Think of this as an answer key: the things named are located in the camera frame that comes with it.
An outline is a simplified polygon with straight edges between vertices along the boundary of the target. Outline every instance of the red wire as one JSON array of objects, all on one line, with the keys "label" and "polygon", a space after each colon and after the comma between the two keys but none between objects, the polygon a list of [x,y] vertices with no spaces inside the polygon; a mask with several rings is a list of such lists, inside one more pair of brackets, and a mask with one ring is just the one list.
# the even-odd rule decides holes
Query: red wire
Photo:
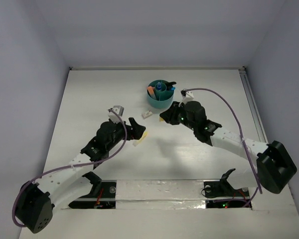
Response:
[{"label": "red wire", "polygon": [[231,202],[235,198],[235,196],[236,196],[236,193],[234,193],[233,198],[231,200],[229,200],[227,203]]},{"label": "red wire", "polygon": [[99,202],[99,199],[100,199],[101,196],[102,196],[103,191],[104,191],[104,188],[101,189],[101,191],[100,191],[100,195],[98,196],[98,198],[97,198],[96,203],[95,203],[94,206],[97,206],[97,205],[99,204],[98,202]]},{"label": "red wire", "polygon": [[239,192],[241,195],[243,195],[245,201],[247,201],[246,196],[245,196],[245,194],[243,193],[243,191],[239,190],[238,192]]}]

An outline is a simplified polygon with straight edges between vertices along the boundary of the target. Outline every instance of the screw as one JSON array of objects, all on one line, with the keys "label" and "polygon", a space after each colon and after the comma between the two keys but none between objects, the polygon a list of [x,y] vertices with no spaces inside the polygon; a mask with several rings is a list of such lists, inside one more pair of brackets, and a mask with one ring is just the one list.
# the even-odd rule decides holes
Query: screw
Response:
[{"label": "screw", "polygon": [[110,193],[115,193],[116,192],[116,187],[112,186],[110,187]]},{"label": "screw", "polygon": [[205,192],[206,193],[210,193],[211,192],[211,189],[210,189],[211,187],[210,187],[210,185],[206,185],[205,186]]}]

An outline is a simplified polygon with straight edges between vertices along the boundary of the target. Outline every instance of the blue object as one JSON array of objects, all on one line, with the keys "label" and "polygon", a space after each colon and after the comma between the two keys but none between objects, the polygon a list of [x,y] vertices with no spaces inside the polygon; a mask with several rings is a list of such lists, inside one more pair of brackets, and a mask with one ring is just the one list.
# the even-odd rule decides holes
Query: blue object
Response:
[{"label": "blue object", "polygon": [[166,83],[168,81],[156,80],[149,84],[149,86],[154,87],[154,94],[157,100],[154,100],[146,90],[148,103],[156,109],[167,109],[173,101],[174,91],[167,91]]},{"label": "blue object", "polygon": [[156,84],[156,89],[157,89],[158,91],[161,91],[161,82],[158,82],[158,83]]}]

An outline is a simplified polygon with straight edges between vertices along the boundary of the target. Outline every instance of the small white cube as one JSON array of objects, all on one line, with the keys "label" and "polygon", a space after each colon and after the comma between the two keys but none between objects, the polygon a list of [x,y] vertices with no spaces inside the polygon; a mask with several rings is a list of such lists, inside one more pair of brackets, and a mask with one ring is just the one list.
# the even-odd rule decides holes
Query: small white cube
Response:
[{"label": "small white cube", "polygon": [[146,119],[152,115],[153,115],[152,111],[146,111],[146,112],[142,113],[143,119]]}]

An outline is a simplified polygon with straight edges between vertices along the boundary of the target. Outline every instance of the cable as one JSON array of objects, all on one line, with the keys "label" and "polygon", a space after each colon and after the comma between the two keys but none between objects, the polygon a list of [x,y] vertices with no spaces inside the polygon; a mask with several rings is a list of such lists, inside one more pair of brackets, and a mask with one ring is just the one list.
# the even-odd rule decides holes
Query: cable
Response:
[{"label": "cable", "polygon": [[100,198],[101,198],[103,192],[104,192],[104,188],[101,189],[100,194],[99,194],[98,198],[96,199],[96,202],[95,202],[94,207],[96,207],[97,205],[100,204],[99,200],[100,200]]},{"label": "cable", "polygon": [[228,205],[229,205],[229,203],[230,203],[231,201],[233,201],[233,200],[235,199],[235,196],[236,196],[236,193],[234,193],[233,198],[227,202]]},{"label": "cable", "polygon": [[[232,198],[232,199],[230,199],[230,201],[243,201],[243,202],[246,202],[246,204],[242,206],[242,208],[245,208],[245,207],[247,207],[248,204],[251,203],[251,201],[254,199],[255,195],[257,194],[257,192],[258,192],[258,188],[256,188],[254,194],[251,196],[251,198],[247,202],[246,202],[246,200],[243,200],[243,199],[240,199],[240,198]],[[213,202],[215,203],[215,202],[227,202],[227,201],[228,201],[228,199],[219,199],[219,200],[214,200]]]},{"label": "cable", "polygon": [[246,200],[246,196],[245,196],[245,194],[243,193],[243,191],[241,191],[241,190],[238,190],[238,192],[239,192],[241,195],[243,195],[243,197],[244,197],[245,201],[247,201],[247,200]]},{"label": "cable", "polygon": [[243,130],[242,130],[242,128],[241,128],[240,122],[239,122],[239,120],[238,120],[238,118],[237,118],[237,116],[236,116],[236,114],[235,114],[233,108],[229,105],[229,103],[225,100],[225,98],[223,98],[220,94],[218,94],[217,92],[215,92],[215,91],[213,91],[213,90],[210,90],[210,89],[207,89],[207,88],[192,88],[192,89],[186,89],[185,92],[187,92],[187,91],[198,91],[198,90],[200,90],[200,91],[209,91],[209,92],[211,92],[211,93],[214,93],[214,94],[217,95],[219,98],[221,98],[222,101],[225,102],[225,104],[226,104],[226,105],[228,106],[228,108],[230,109],[231,113],[233,114],[233,116],[234,116],[234,118],[235,118],[235,120],[236,120],[236,122],[237,122],[237,125],[238,125],[238,128],[239,128],[239,133],[240,133],[240,138],[241,138],[241,140],[242,140],[242,142],[243,142],[243,147],[244,147],[244,150],[245,150],[245,152],[246,152],[246,155],[247,155],[248,162],[249,162],[249,164],[250,164],[251,170],[253,171],[253,174],[254,174],[254,176],[255,176],[255,179],[256,179],[256,182],[257,182],[257,186],[258,186],[258,188],[259,188],[259,192],[260,192],[260,194],[262,194],[263,191],[262,191],[262,188],[261,188],[261,184],[260,184],[260,181],[259,181],[257,172],[256,172],[256,170],[255,170],[255,167],[254,167],[254,165],[253,165],[253,162],[252,162],[252,160],[251,160],[251,156],[250,156],[250,153],[249,153],[249,151],[248,151],[247,145],[246,145],[245,140],[244,140]]},{"label": "cable", "polygon": [[200,194],[203,195],[205,198],[208,199],[213,199],[213,198],[217,198],[217,197],[206,197],[206,195],[203,194],[203,191],[206,191],[204,188],[201,190]]},{"label": "cable", "polygon": [[[123,120],[121,119],[121,117],[115,113],[112,109],[109,109],[109,112],[112,112],[121,122],[121,124],[123,125],[123,128],[124,128],[124,131],[125,131],[125,138],[124,138],[124,141],[121,145],[121,147],[115,152],[113,153],[111,156],[105,158],[105,159],[102,159],[100,161],[96,161],[96,162],[91,162],[91,163],[79,163],[79,164],[74,164],[73,167],[82,167],[82,166],[88,166],[88,165],[96,165],[96,164],[100,164],[100,163],[103,163],[111,158],[113,158],[115,155],[117,155],[123,148],[123,146],[125,145],[127,139],[128,139],[128,131],[126,129],[126,126],[123,122]],[[15,218],[15,210],[16,210],[16,205],[20,199],[20,196],[21,194],[25,191],[25,189],[32,183],[34,182],[35,180],[39,179],[39,178],[42,178],[43,176],[49,174],[49,173],[53,173],[53,172],[56,172],[56,171],[59,171],[59,170],[63,170],[63,169],[67,169],[67,168],[71,168],[72,165],[66,165],[66,166],[62,166],[62,167],[58,167],[58,168],[54,168],[54,169],[51,169],[49,171],[46,171],[38,176],[36,176],[35,178],[32,178],[30,181],[28,181],[27,183],[24,184],[24,186],[20,189],[20,192],[18,193],[17,197],[15,198],[15,201],[14,201],[14,204],[13,204],[13,207],[12,207],[12,220],[13,220],[13,223],[18,226],[18,227],[21,227],[21,228],[24,228],[25,225],[23,224],[20,224],[18,223],[18,221],[16,220]]]}]

